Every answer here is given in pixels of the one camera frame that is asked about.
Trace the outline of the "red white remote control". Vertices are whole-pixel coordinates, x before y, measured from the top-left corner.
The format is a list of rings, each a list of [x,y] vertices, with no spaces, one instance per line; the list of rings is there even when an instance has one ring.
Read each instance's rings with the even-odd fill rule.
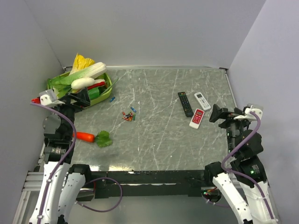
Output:
[[[194,112],[194,115],[189,123],[189,127],[193,128],[193,129],[198,129],[201,121],[204,117],[205,112],[199,108],[197,108]]]

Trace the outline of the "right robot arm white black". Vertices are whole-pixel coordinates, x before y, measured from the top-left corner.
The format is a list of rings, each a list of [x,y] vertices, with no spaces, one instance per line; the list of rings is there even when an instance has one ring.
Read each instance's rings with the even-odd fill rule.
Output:
[[[247,105],[243,110],[213,105],[209,121],[222,119],[226,130],[228,155],[222,162],[205,167],[204,181],[224,196],[238,223],[276,224],[270,202],[268,178],[258,154],[263,151],[261,125],[263,108]]]

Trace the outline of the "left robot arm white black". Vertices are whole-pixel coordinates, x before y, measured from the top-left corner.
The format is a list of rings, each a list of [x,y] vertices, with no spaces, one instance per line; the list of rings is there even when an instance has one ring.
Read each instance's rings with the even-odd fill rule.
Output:
[[[52,89],[39,94],[32,105],[51,112],[43,122],[43,181],[29,223],[65,224],[81,188],[91,185],[88,165],[71,165],[77,132],[75,113],[90,106],[88,89],[57,98]]]

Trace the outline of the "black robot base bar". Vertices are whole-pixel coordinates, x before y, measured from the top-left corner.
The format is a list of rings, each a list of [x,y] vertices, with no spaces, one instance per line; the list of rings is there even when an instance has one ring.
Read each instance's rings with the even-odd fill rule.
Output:
[[[88,165],[75,164],[68,174],[85,175],[84,188],[93,189],[96,199],[129,196],[201,197],[214,191],[212,176],[205,170],[91,171]]]

